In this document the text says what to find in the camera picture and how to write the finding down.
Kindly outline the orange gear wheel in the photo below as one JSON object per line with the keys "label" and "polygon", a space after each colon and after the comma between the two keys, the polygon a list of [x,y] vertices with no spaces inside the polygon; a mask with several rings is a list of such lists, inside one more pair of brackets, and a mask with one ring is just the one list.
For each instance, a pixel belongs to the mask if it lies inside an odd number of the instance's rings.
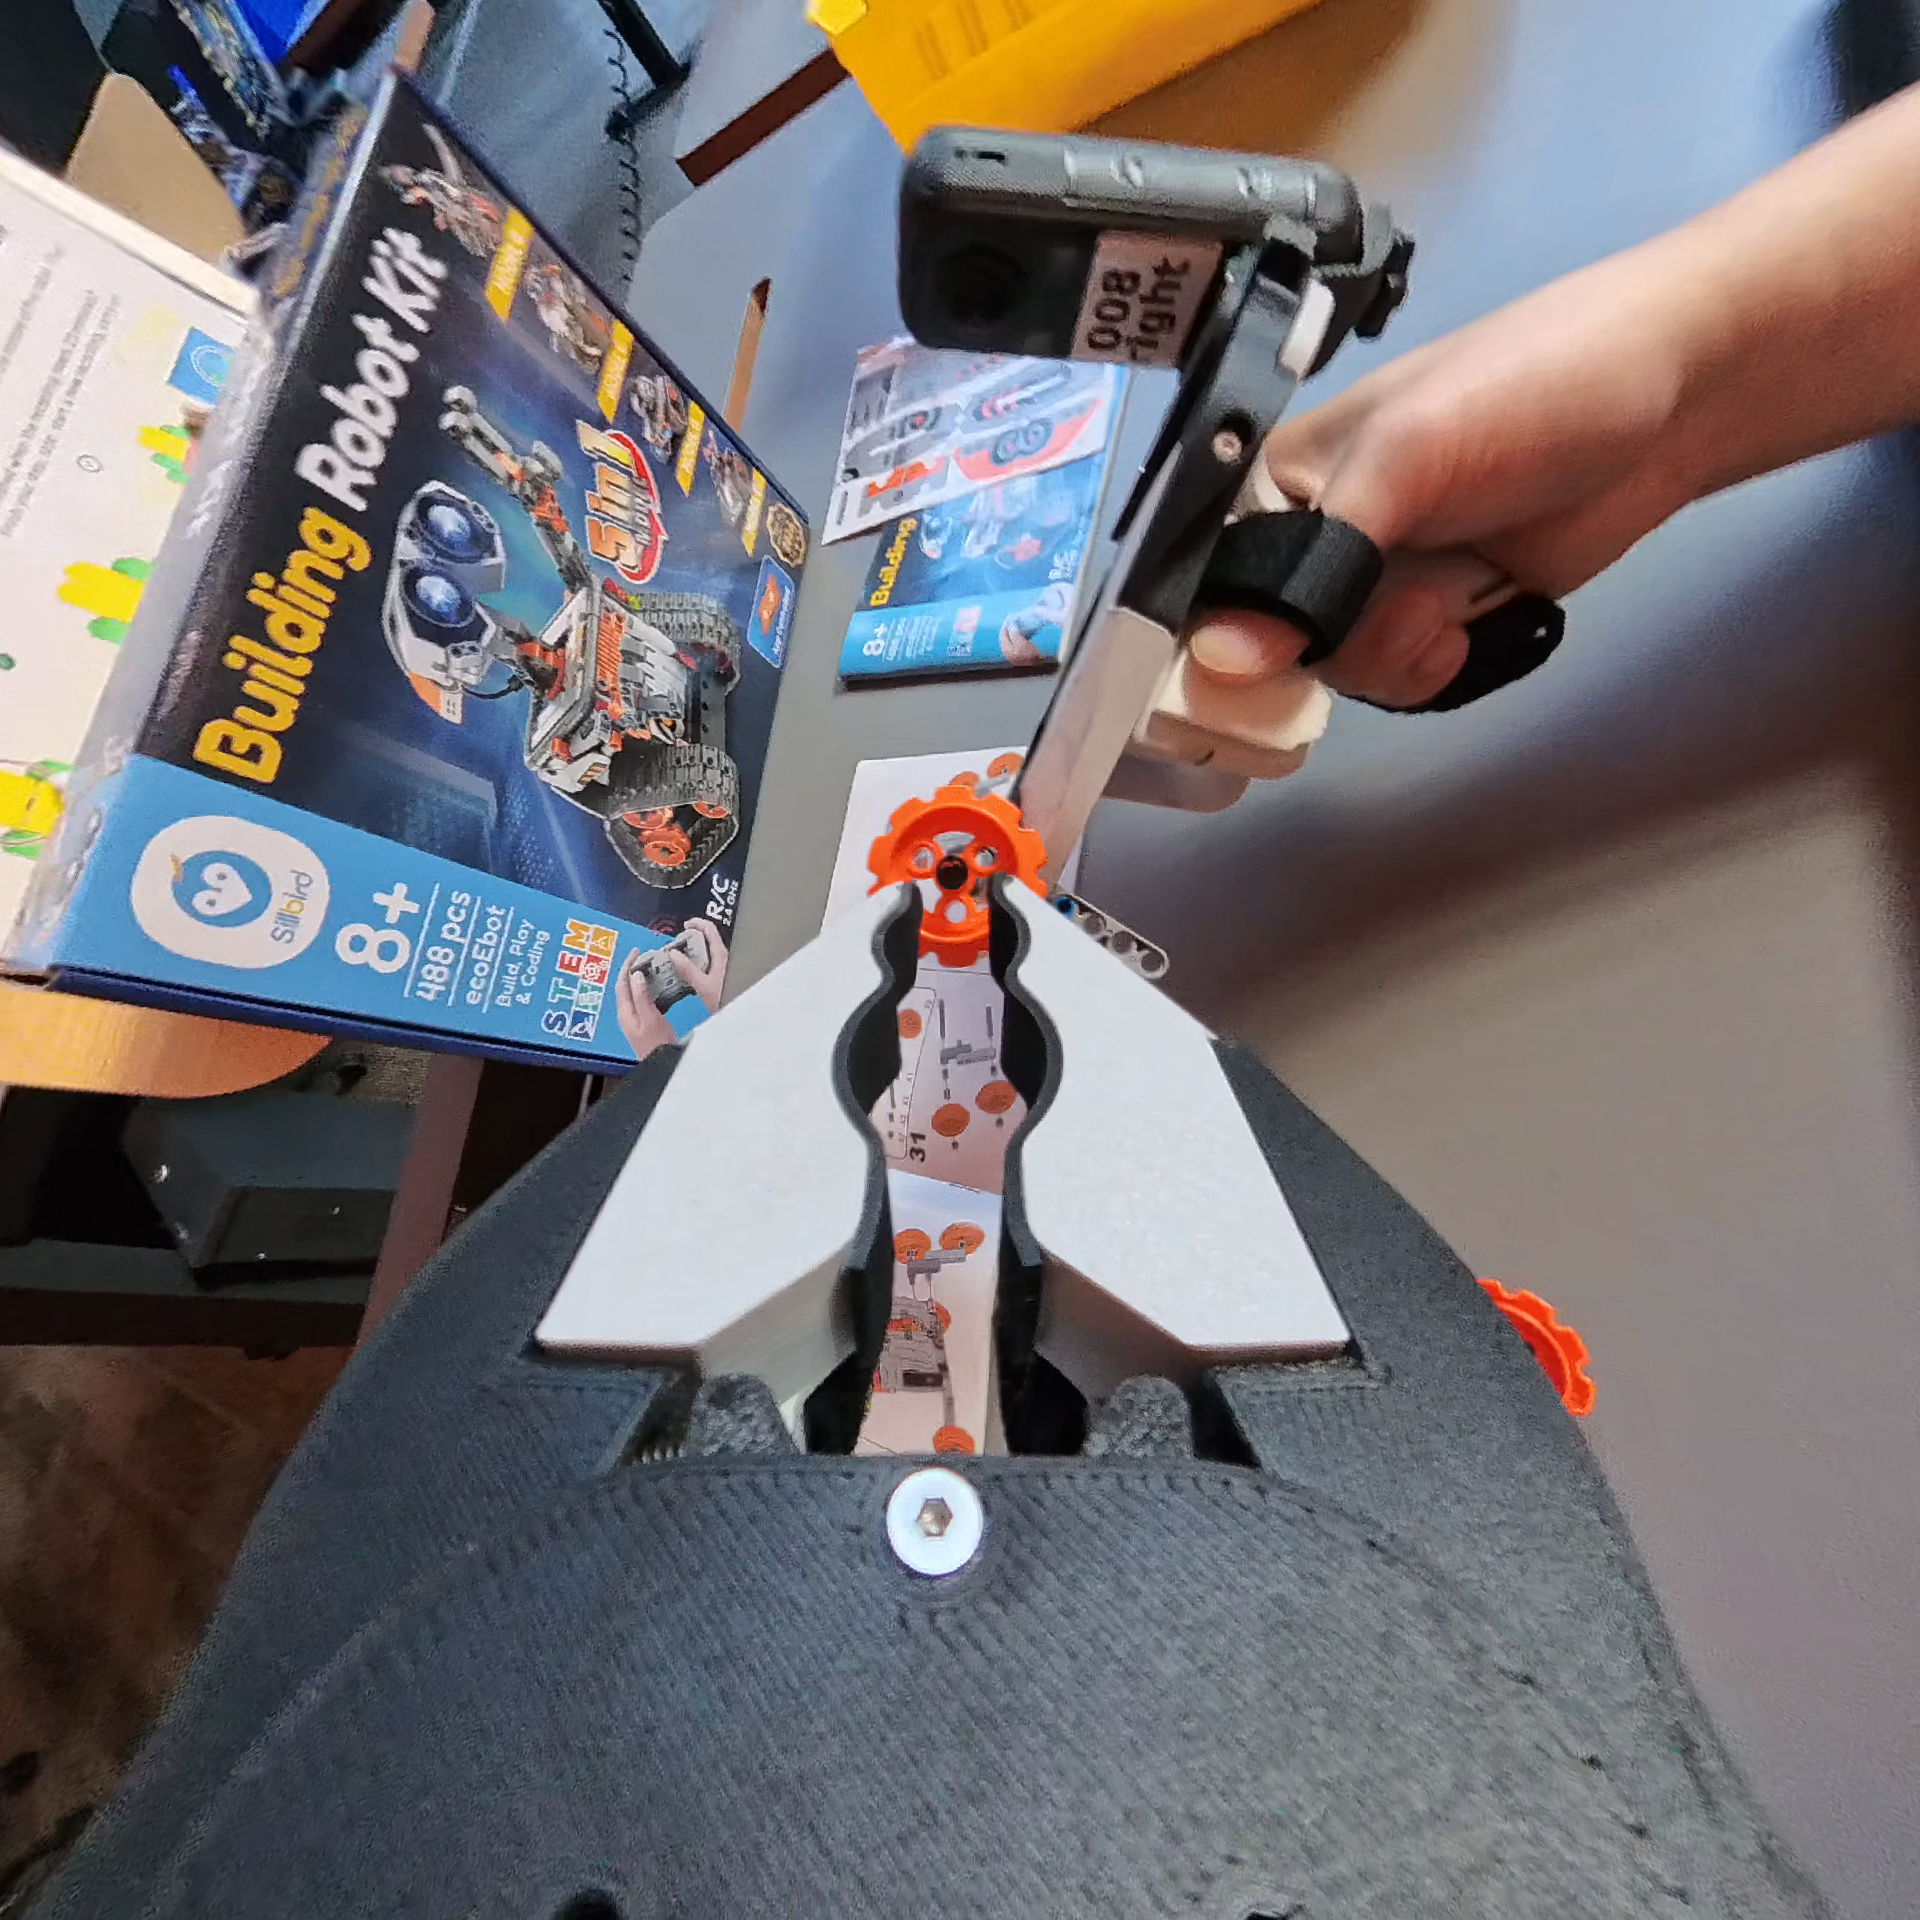
{"label": "orange gear wheel", "polygon": [[[964,896],[945,894],[933,868],[945,853],[971,858],[975,884]],[[1009,798],[975,778],[954,778],[926,800],[903,800],[870,840],[873,890],[915,884],[921,898],[921,959],[946,968],[971,968],[990,953],[995,879],[1015,879],[1035,896],[1046,894],[1044,842]]]}
{"label": "orange gear wheel", "polygon": [[1591,1350],[1579,1332],[1566,1322],[1541,1294],[1482,1277],[1482,1290],[1537,1358],[1567,1414],[1586,1420],[1598,1390],[1591,1373]]}

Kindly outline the white instruction booklet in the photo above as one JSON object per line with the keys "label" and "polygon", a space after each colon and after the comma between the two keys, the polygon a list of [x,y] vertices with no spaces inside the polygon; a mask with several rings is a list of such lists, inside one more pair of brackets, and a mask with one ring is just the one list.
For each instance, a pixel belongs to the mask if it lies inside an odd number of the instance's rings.
{"label": "white instruction booklet", "polygon": [[854,1450],[921,1457],[1004,1447],[995,1305],[1004,1146],[1025,1104],[1002,1068],[990,962],[923,957],[901,998],[901,1070],[873,1102],[894,1228],[894,1288]]}

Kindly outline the light grey holed beam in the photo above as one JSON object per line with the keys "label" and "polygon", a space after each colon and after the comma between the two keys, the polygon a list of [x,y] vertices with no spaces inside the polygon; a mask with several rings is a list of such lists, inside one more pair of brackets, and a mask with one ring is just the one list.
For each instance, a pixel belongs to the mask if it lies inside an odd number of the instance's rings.
{"label": "light grey holed beam", "polygon": [[1113,913],[1082,896],[1061,890],[1051,896],[1049,903],[1063,918],[1083,929],[1107,953],[1122,959],[1124,967],[1147,981],[1163,981],[1167,970],[1167,953],[1162,945],[1147,942],[1141,932],[1127,927]]}

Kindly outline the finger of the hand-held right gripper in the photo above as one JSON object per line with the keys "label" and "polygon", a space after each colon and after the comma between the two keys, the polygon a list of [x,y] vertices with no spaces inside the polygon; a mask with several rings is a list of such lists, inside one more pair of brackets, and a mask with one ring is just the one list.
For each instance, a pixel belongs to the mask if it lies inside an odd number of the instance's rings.
{"label": "finger of the hand-held right gripper", "polygon": [[1149,615],[1098,596],[1034,734],[1015,804],[1043,846],[1039,886],[1055,889],[1137,732],[1154,711],[1179,653]]}

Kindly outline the robot kit box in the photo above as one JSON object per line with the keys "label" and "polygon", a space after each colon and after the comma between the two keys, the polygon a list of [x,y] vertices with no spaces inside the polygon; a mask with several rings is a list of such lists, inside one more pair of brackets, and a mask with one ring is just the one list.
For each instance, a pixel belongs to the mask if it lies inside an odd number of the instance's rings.
{"label": "robot kit box", "polygon": [[681,1046],[726,988],[802,505],[395,68],[258,289],[4,1023]]}

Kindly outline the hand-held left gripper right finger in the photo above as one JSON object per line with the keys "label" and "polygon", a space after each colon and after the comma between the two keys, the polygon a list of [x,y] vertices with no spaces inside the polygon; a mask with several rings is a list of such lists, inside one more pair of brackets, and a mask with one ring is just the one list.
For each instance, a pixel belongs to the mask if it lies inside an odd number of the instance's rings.
{"label": "hand-held left gripper right finger", "polygon": [[990,889],[1004,1152],[995,1362],[1015,1453],[1075,1453],[1127,1380],[1189,1408],[1223,1369],[1323,1365],[1354,1332],[1217,1037],[1012,879]]}

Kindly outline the blue booklet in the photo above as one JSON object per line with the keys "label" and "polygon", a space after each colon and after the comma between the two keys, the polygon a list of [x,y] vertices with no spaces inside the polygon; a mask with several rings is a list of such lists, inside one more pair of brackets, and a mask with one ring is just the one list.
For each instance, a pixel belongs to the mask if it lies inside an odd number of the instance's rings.
{"label": "blue booklet", "polygon": [[1124,397],[1105,455],[863,532],[873,546],[836,663],[846,687],[1059,664],[1098,552]]}

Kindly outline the grey desk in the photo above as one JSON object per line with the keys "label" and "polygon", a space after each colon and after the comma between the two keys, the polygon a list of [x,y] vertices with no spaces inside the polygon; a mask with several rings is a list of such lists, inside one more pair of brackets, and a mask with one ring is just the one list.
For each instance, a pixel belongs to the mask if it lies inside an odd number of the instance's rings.
{"label": "grey desk", "polygon": [[[1395,352],[1716,204],[1862,105],[1870,5],[1323,5],[1111,117],[1323,153],[1420,234]],[[631,294],[826,522],[898,332],[898,150],[842,84],[655,217]],[[857,761],[1046,685],[842,692],[806,565],[729,985],[823,924]],[[1339,706],[1214,817],[1105,807],[1090,898],[1479,1271],[1591,1343],[1586,1433],[1701,1694],[1845,1914],[1915,1914],[1915,449],[1721,493],[1451,718]]]}

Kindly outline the printed paper sheet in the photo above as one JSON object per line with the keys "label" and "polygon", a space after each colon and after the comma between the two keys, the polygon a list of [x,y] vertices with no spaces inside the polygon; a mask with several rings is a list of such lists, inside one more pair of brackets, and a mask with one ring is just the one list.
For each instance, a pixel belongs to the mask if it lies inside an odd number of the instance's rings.
{"label": "printed paper sheet", "polygon": [[253,310],[241,279],[4,153],[4,932]]}

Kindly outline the black box under desk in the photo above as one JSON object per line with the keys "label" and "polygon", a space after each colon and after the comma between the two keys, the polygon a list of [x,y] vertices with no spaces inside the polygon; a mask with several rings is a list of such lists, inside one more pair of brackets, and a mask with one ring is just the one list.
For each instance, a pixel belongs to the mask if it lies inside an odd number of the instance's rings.
{"label": "black box under desk", "polygon": [[124,1152],[195,1279],[358,1276],[379,1254],[417,1114],[258,1088],[141,1098]]}

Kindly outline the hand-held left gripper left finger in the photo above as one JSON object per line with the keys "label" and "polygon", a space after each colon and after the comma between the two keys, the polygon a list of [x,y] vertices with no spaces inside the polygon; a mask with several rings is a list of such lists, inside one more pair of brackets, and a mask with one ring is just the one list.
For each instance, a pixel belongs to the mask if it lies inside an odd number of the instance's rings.
{"label": "hand-held left gripper left finger", "polygon": [[873,1106],[901,1071],[921,896],[885,884],[685,1042],[534,1343],[750,1375],[846,1453],[892,1318]]}

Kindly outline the sticker sheet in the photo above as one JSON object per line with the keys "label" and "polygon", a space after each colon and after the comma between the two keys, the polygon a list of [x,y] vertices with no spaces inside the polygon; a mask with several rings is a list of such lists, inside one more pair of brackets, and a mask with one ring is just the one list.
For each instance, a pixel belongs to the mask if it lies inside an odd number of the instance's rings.
{"label": "sticker sheet", "polygon": [[910,337],[863,346],[821,540],[836,544],[1105,455],[1127,377],[1107,364]]}

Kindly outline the yellow storage bin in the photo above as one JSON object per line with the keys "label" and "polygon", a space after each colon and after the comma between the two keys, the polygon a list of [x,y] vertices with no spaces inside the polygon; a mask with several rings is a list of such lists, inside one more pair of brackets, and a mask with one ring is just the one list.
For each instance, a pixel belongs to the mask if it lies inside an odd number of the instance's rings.
{"label": "yellow storage bin", "polygon": [[1071,133],[1306,2],[806,2],[901,149],[941,125]]}

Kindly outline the person's right hand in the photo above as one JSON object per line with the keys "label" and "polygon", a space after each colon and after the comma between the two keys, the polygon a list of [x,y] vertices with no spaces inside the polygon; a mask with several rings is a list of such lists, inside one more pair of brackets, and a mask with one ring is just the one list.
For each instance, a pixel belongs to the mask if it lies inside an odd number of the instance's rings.
{"label": "person's right hand", "polygon": [[1559,598],[1674,513],[1687,361],[1658,304],[1579,272],[1283,420],[1265,478],[1389,559],[1471,554]]}

